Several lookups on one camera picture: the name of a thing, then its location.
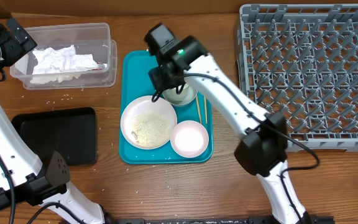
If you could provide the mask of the grey small bowl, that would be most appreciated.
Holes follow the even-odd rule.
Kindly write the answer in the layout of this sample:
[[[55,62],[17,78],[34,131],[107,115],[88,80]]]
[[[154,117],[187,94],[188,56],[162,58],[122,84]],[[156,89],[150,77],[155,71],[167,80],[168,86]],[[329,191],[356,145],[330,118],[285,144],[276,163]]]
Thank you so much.
[[[165,90],[162,96],[173,106],[186,106],[196,98],[197,93],[194,88],[186,83],[180,94],[177,93],[176,88],[172,88]]]

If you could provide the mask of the white napkin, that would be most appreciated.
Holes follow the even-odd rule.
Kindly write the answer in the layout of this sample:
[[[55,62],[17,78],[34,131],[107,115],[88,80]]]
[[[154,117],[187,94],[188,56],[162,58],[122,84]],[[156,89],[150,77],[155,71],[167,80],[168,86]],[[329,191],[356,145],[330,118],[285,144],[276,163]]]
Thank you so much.
[[[74,55],[70,59],[70,70],[74,72],[83,72],[97,70],[98,63],[93,59],[92,54]]]
[[[38,61],[38,64],[33,69],[33,75],[40,75],[40,77],[33,77],[31,84],[46,84],[48,82],[57,81],[61,83],[64,80],[71,80],[71,75],[59,75],[57,77],[45,76],[49,73],[70,73],[76,72],[77,67],[74,62],[76,55],[74,45],[70,47],[55,50],[51,47],[45,50],[33,50],[33,55]]]

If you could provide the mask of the red snack wrapper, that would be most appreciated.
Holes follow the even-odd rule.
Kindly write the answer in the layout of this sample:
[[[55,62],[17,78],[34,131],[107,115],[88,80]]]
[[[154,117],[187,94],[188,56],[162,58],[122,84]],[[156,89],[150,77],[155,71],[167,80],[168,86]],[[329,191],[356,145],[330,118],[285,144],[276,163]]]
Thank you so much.
[[[104,70],[107,69],[107,65],[105,63],[99,63],[96,67],[91,68],[91,71],[93,70]]]

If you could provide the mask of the wooden chopstick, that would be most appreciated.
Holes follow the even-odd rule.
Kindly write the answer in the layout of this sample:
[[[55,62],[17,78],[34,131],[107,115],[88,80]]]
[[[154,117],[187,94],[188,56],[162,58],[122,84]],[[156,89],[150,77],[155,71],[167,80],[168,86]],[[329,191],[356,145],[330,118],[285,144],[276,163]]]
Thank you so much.
[[[199,122],[200,122],[200,124],[202,124],[201,110],[200,110],[200,103],[199,103],[199,99],[198,99],[198,94],[196,94],[196,96],[195,96],[195,101],[196,101],[196,107],[197,107]]]
[[[207,107],[207,99],[204,96],[203,97],[203,101],[204,101],[204,118],[205,118],[205,123],[208,124],[208,107]]]

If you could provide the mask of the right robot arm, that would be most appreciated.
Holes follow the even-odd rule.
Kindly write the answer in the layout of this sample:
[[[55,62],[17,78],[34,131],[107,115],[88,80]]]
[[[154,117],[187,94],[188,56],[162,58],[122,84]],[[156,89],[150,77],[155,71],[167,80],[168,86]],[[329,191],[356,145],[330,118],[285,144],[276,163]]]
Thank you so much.
[[[214,57],[193,36],[178,40],[162,23],[144,37],[157,67],[149,71],[156,102],[165,90],[182,92],[188,84],[222,114],[239,138],[234,156],[241,167],[259,178],[279,223],[308,223],[288,176],[286,119],[270,114],[250,100],[219,68]]]

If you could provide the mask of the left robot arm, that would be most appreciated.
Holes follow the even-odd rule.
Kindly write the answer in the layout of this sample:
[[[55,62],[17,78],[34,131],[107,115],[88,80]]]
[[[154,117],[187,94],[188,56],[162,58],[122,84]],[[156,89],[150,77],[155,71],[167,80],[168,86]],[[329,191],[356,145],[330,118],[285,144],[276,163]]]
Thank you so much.
[[[0,23],[0,73],[36,47],[35,40],[13,18]],[[62,155],[54,151],[41,159],[18,135],[0,105],[0,210],[10,209],[13,223],[17,203],[39,206],[32,223],[50,209],[68,223],[113,223],[113,218],[97,203],[86,198],[70,181]]]

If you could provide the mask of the grey dishwasher rack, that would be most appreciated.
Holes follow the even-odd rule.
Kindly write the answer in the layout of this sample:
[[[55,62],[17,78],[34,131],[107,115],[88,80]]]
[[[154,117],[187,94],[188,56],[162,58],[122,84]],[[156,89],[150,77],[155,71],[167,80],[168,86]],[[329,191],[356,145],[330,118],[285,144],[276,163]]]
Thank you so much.
[[[297,152],[358,152],[358,4],[245,4],[234,30],[241,90],[287,121]]]

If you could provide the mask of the large white plate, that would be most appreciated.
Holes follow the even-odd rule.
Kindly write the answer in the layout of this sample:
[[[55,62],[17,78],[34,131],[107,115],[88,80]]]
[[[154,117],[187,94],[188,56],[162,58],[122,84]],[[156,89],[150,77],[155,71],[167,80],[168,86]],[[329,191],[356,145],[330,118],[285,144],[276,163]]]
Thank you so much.
[[[177,114],[168,101],[160,98],[153,102],[151,96],[141,96],[125,107],[120,128],[130,145],[150,150],[169,142],[177,123]]]

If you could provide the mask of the small white plate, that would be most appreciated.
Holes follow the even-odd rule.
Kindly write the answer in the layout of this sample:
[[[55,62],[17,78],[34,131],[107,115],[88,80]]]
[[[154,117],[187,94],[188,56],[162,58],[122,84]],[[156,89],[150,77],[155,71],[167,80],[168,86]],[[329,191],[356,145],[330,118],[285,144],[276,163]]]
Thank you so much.
[[[199,122],[182,121],[172,130],[170,144],[179,156],[195,158],[207,150],[209,134]]]

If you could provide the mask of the clear plastic bin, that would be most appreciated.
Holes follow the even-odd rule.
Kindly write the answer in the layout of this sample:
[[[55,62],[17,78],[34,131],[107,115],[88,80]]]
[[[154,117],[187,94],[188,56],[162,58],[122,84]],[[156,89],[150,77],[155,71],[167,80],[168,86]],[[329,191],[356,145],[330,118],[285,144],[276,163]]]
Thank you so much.
[[[36,41],[34,50],[45,50],[49,47],[59,50],[74,45],[76,55],[92,54],[97,63],[105,63],[107,69],[89,70],[70,73],[49,73],[45,76],[57,77],[71,75],[71,80],[61,83],[54,81],[46,84],[31,84],[33,69],[38,64],[32,51],[10,67],[12,77],[23,82],[28,90],[69,89],[110,87],[116,81],[117,45],[110,35],[106,23],[65,24],[56,26],[29,27],[26,31]]]

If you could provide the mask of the black plastic tray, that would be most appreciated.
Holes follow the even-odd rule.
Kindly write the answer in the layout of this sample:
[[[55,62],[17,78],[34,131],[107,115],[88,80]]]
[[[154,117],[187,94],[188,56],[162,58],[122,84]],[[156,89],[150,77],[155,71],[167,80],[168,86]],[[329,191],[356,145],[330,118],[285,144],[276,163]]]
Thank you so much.
[[[69,166],[97,161],[96,113],[90,107],[19,114],[11,123],[41,159],[57,151]]]

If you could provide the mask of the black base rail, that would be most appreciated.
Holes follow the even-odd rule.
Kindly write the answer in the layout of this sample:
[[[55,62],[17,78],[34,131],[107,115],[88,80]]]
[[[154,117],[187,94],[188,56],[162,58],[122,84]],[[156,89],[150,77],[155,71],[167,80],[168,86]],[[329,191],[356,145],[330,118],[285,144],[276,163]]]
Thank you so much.
[[[118,224],[274,224],[278,223],[273,216],[247,217],[232,219],[168,219],[168,220],[145,220],[143,218],[118,219]]]

